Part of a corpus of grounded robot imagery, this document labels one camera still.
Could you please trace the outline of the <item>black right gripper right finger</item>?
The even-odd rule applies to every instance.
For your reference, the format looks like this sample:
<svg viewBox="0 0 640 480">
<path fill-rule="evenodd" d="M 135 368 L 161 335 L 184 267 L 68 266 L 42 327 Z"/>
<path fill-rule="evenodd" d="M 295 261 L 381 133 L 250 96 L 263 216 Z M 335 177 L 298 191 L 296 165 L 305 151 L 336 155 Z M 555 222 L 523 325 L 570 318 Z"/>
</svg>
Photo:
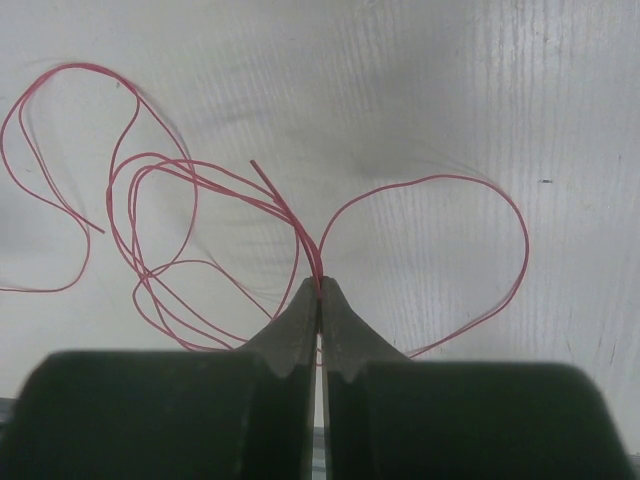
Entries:
<svg viewBox="0 0 640 480">
<path fill-rule="evenodd" d="M 632 479 L 605 401 L 560 363 L 412 361 L 325 278 L 331 479 Z"/>
</svg>

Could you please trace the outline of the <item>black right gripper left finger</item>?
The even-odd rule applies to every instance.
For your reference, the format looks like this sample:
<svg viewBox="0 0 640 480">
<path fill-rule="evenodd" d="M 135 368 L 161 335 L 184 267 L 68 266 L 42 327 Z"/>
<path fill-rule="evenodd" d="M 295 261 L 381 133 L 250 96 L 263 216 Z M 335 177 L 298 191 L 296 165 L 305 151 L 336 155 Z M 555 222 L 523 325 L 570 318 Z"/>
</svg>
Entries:
<svg viewBox="0 0 640 480">
<path fill-rule="evenodd" d="M 233 351 L 66 351 L 28 377 L 5 479 L 308 479 L 316 313 L 305 280 Z"/>
</svg>

